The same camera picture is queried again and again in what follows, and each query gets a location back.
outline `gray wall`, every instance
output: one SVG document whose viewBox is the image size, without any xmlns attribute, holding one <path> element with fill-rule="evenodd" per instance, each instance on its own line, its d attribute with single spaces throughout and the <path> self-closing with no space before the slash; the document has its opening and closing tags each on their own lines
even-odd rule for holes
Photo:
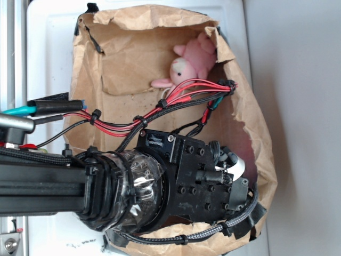
<svg viewBox="0 0 341 256">
<path fill-rule="evenodd" d="M 244 0 L 278 190 L 270 256 L 340 255 L 341 1 Z"/>
</svg>

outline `red and black wires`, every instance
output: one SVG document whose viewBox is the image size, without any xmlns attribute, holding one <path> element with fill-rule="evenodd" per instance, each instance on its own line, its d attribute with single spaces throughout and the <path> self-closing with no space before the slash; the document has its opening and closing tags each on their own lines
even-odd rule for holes
<svg viewBox="0 0 341 256">
<path fill-rule="evenodd" d="M 125 137 L 122 144 L 118 147 L 116 151 L 120 152 L 123 151 L 126 145 L 129 143 L 129 141 L 132 139 L 132 137 L 139 131 L 140 129 L 147 126 L 148 123 L 150 123 L 152 120 L 165 115 L 171 111 L 175 111 L 181 108 L 190 107 L 198 104 L 202 104 L 205 102 L 208 102 L 207 109 L 205 110 L 202 118 L 198 121 L 195 121 L 193 123 L 184 125 L 180 127 L 179 129 L 176 129 L 175 133 L 179 133 L 182 129 L 197 125 L 196 128 L 194 128 L 188 136 L 192 137 L 197 135 L 201 130 L 202 127 L 207 123 L 210 113 L 217 108 L 219 103 L 222 101 L 222 99 L 233 93 L 233 91 L 236 89 L 236 83 L 232 80 L 221 80 L 218 83 L 213 83 L 207 80 L 202 79 L 190 79 L 187 81 L 184 81 L 182 84 L 178 85 L 168 96 L 166 99 L 161 99 L 156 107 L 145 114 L 144 116 L 136 116 L 134 120 L 129 124 L 115 124 L 115 123 L 108 123 L 100 120 L 101 112 L 99 110 L 95 110 L 92 114 L 81 110 L 79 112 L 71 112 L 66 113 L 63 115 L 57 115 L 60 119 L 60 116 L 62 118 L 67 116 L 78 116 L 81 117 L 83 120 L 71 125 L 70 127 L 66 128 L 62 132 L 58 133 L 56 136 L 52 137 L 51 139 L 45 141 L 44 143 L 41 143 L 40 145 L 37 145 L 37 147 L 42 147 L 47 145 L 48 143 L 52 142 L 56 138 L 62 136 L 66 132 L 70 131 L 74 127 L 77 127 L 84 123 L 90 123 L 94 125 L 96 128 L 101 130 L 102 132 L 114 136 L 114 137 Z M 195 99 L 199 95 L 205 95 L 208 94 L 208 96 Z M 36 119 L 35 121 L 37 124 L 40 123 L 46 123 L 48 122 L 48 118 L 46 119 L 46 122 L 42 122 Z"/>
</svg>

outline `metal frame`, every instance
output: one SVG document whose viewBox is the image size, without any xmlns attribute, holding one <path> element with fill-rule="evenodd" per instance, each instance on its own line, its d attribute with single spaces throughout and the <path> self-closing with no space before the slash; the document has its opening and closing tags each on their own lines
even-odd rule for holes
<svg viewBox="0 0 341 256">
<path fill-rule="evenodd" d="M 26 10 L 29 2 L 0 0 L 1 111 L 20 107 L 26 102 Z M 16 230 L 14 220 L 20 232 Z M 1 255 L 8 255 L 5 244 L 13 238 L 18 244 L 11 255 L 28 256 L 27 217 L 0 218 L 0 232 Z"/>
</svg>

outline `braided cable sleeve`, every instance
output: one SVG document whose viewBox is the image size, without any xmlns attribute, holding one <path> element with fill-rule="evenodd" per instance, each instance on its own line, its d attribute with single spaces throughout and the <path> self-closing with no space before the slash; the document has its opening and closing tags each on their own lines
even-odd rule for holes
<svg viewBox="0 0 341 256">
<path fill-rule="evenodd" d="M 257 190 L 257 185 L 255 184 L 254 196 L 253 196 L 251 203 L 245 208 L 245 210 L 240 215 L 238 215 L 237 217 L 231 220 L 226 221 L 225 224 L 227 224 L 228 227 L 233 227 L 239 224 L 251 214 L 253 209 L 256 207 L 257 203 L 258 203 L 258 190 Z M 209 228 L 207 230 L 204 230 L 195 234 L 191 234 L 186 237 L 189 243 L 195 243 L 195 242 L 203 241 L 222 230 L 223 230 L 223 226 L 220 224 L 217 224 L 217 226 L 213 228 Z M 131 234 L 122 233 L 120 231 L 116 231 L 116 232 L 120 234 L 122 237 L 124 237 L 125 239 L 135 242 L 135 243 L 139 243 L 139 244 L 154 244 L 154 245 L 181 244 L 180 242 L 183 241 L 182 236 L 175 236 L 175 237 L 170 237 L 170 238 L 144 238 L 140 236 L 134 236 Z"/>
<path fill-rule="evenodd" d="M 31 161 L 55 165 L 68 165 L 72 163 L 72 160 L 69 158 L 45 156 L 43 154 L 37 154 L 29 151 L 18 151 L 16 149 L 11 148 L 0 147 L 0 155 L 19 157 Z"/>
<path fill-rule="evenodd" d="M 222 96 L 226 95 L 225 92 L 221 92 L 221 93 L 217 93 L 202 99 L 197 99 L 197 100 L 191 100 L 189 102 L 185 102 L 185 103 L 178 103 L 175 105 L 172 105 L 170 107 L 166 107 L 163 110 L 161 110 L 160 112 L 155 113 L 154 115 L 147 117 L 145 120 L 147 121 L 147 123 L 150 123 L 151 121 L 155 120 L 156 118 L 166 115 L 170 112 L 182 109 L 182 108 L 186 108 L 186 107 L 191 107 L 191 106 L 195 106 L 195 105 L 199 105 L 202 103 L 205 103 L 207 101 L 211 101 L 217 98 L 220 98 Z M 135 126 L 131 132 L 127 135 L 127 137 L 122 141 L 121 145 L 115 150 L 118 153 L 121 153 L 129 144 L 129 142 L 132 140 L 132 138 L 138 133 L 138 131 L 140 129 L 143 128 L 143 123 L 139 123 L 137 126 Z"/>
</svg>

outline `wire bundle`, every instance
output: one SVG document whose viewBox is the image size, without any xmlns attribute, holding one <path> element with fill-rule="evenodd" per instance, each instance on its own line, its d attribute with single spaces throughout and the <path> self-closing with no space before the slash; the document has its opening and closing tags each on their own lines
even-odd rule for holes
<svg viewBox="0 0 341 256">
<path fill-rule="evenodd" d="M 200 86 L 199 90 L 193 90 L 190 92 L 185 92 L 185 90 L 191 89 L 193 87 Z M 233 83 L 226 83 L 226 84 L 217 84 L 213 83 L 207 80 L 203 79 L 189 79 L 184 81 L 183 83 L 179 84 L 168 96 L 166 99 L 162 99 L 159 101 L 157 106 L 145 114 L 144 116 L 136 116 L 136 118 L 129 124 L 115 124 L 115 123 L 109 123 L 109 122 L 104 122 L 99 119 L 101 113 L 95 113 L 93 112 L 90 114 L 89 112 L 85 110 L 81 110 L 80 112 L 70 112 L 66 113 L 63 115 L 56 115 L 56 116 L 51 116 L 47 118 L 40 118 L 36 119 L 35 122 L 36 124 L 42 124 L 42 123 L 47 123 L 47 122 L 52 122 L 57 119 L 62 119 L 67 116 L 78 116 L 83 118 L 82 121 L 79 121 L 70 127 L 66 128 L 62 132 L 58 133 L 56 136 L 52 137 L 51 139 L 37 145 L 38 148 L 47 145 L 48 143 L 52 142 L 53 140 L 57 139 L 58 137 L 62 136 L 66 132 L 70 131 L 74 127 L 79 126 L 80 124 L 83 123 L 88 123 L 90 122 L 92 125 L 94 125 L 96 128 L 101 130 L 102 132 L 114 136 L 114 137 L 127 137 L 129 138 L 132 135 L 132 132 L 134 135 L 136 134 L 136 130 L 140 130 L 143 127 L 146 127 L 149 122 L 152 120 L 156 119 L 157 117 L 164 115 L 168 112 L 175 111 L 180 108 L 184 107 L 189 107 L 193 105 L 198 105 L 201 103 L 209 102 L 208 103 L 208 108 L 205 110 L 203 117 L 200 119 L 200 123 L 196 129 L 194 129 L 188 136 L 192 137 L 197 135 L 201 130 L 202 127 L 207 123 L 210 112 L 214 110 L 218 104 L 222 101 L 222 99 L 231 93 L 236 89 L 236 84 Z M 195 100 L 194 98 L 202 95 L 202 94 L 210 94 L 208 97 L 197 99 Z M 193 122 L 191 124 L 185 125 L 186 127 L 189 127 L 194 124 L 198 124 L 199 121 Z M 179 133 L 180 130 L 182 130 L 184 127 L 181 127 L 174 131 L 175 133 Z M 124 140 L 123 144 L 126 146 L 127 143 L 126 141 L 130 141 L 130 139 Z M 120 146 L 118 148 L 118 152 L 123 151 L 125 147 Z"/>
</svg>

